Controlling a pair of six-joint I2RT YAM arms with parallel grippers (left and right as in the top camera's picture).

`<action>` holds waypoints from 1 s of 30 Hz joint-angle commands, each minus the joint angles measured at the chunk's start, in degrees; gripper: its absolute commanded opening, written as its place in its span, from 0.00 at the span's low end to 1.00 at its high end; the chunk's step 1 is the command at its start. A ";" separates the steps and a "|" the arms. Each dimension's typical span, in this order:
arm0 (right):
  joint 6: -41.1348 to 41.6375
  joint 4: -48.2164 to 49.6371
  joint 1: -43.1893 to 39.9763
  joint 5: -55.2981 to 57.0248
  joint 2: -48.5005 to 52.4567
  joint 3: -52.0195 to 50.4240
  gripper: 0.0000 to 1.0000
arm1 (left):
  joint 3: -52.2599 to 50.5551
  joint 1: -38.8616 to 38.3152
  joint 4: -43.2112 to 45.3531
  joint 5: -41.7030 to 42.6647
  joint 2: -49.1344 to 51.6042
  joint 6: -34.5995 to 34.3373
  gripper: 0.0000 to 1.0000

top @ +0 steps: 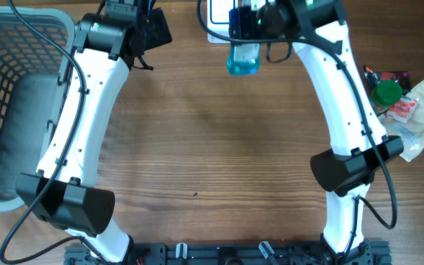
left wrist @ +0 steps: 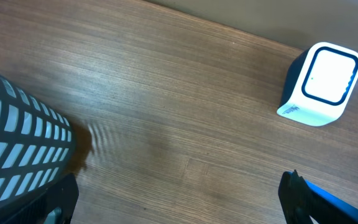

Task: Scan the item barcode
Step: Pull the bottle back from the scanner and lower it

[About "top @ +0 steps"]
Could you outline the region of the blue mouthwash bottle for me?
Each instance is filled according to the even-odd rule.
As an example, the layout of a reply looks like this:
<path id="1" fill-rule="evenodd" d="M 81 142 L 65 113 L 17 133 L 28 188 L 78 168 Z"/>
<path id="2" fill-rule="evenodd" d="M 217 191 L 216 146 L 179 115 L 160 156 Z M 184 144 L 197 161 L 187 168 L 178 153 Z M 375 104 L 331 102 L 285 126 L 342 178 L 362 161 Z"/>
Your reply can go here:
<path id="1" fill-rule="evenodd" d="M 233 76 L 256 74 L 261 65 L 260 49 L 259 43 L 232 44 L 227 59 L 228 73 Z"/>

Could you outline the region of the green lid jar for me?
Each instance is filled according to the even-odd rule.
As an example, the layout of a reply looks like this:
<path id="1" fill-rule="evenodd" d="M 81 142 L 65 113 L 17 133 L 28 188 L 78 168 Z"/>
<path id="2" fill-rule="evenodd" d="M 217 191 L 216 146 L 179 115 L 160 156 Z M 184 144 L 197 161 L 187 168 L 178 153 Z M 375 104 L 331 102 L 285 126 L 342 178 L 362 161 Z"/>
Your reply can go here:
<path id="1" fill-rule="evenodd" d="M 402 95 L 403 89 L 394 80 L 383 80 L 370 92 L 372 103 L 377 107 L 391 107 L 399 101 Z"/>

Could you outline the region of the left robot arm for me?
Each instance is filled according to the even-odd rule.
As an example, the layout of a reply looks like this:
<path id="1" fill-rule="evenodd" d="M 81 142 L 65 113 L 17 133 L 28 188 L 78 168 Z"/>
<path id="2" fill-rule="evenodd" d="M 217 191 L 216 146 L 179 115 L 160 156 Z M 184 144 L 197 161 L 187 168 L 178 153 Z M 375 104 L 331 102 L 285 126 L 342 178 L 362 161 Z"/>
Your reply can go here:
<path id="1" fill-rule="evenodd" d="M 26 212 L 81 241 L 104 264 L 128 264 L 133 239 L 113 218 L 115 196 L 97 188 L 99 153 L 113 105 L 135 61 L 172 41 L 153 1 L 104 1 L 84 15 L 66 58 L 72 72 L 54 135 L 17 194 Z"/>

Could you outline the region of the red snack packet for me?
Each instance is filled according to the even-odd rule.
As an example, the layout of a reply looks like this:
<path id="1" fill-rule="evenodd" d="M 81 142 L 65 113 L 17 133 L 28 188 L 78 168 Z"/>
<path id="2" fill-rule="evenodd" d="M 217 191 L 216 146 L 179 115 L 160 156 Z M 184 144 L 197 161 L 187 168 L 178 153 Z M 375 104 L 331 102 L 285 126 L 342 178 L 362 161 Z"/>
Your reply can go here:
<path id="1" fill-rule="evenodd" d="M 418 100 L 409 97 L 402 97 L 398 102 L 388 109 L 386 117 L 395 121 L 406 123 L 418 106 Z"/>

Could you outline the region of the white long pouch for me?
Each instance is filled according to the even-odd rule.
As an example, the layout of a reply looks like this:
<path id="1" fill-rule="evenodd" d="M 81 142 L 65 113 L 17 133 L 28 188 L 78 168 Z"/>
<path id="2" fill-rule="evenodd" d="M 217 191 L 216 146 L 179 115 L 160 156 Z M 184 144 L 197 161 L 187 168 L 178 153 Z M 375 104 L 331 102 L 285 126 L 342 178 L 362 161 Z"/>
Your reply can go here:
<path id="1" fill-rule="evenodd" d="M 418 106 L 406 123 L 401 123 L 379 116 L 379 121 L 389 135 L 397 135 L 402 139 L 403 151 L 400 156 L 407 162 L 415 159 L 424 149 L 424 80 L 415 85 L 406 97 L 417 99 Z"/>

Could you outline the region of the black red snack wrapper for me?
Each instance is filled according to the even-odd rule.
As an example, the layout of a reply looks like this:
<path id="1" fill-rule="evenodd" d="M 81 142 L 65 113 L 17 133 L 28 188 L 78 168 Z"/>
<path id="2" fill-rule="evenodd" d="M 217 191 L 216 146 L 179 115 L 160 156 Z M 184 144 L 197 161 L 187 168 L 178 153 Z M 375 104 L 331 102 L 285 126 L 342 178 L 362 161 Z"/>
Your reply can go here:
<path id="1" fill-rule="evenodd" d="M 373 90 L 380 82 L 392 80 L 398 83 L 406 95 L 411 89 L 410 73 L 408 71 L 376 71 L 363 65 L 364 76 L 368 85 L 368 90 Z"/>

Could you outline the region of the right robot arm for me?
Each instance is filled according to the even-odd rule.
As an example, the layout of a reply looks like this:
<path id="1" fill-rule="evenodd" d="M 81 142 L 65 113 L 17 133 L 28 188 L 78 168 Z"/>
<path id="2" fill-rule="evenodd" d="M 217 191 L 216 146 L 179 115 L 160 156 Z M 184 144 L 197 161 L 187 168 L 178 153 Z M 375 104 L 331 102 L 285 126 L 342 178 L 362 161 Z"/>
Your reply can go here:
<path id="1" fill-rule="evenodd" d="M 241 46 L 287 43 L 311 78 L 325 115 L 330 149 L 311 158 L 314 178 L 326 193 L 321 235 L 324 264 L 390 264 L 389 245 L 362 233 L 371 205 L 366 195 L 377 171 L 403 151 L 376 116 L 350 47 L 343 3 L 330 1 L 236 1 L 229 36 Z"/>

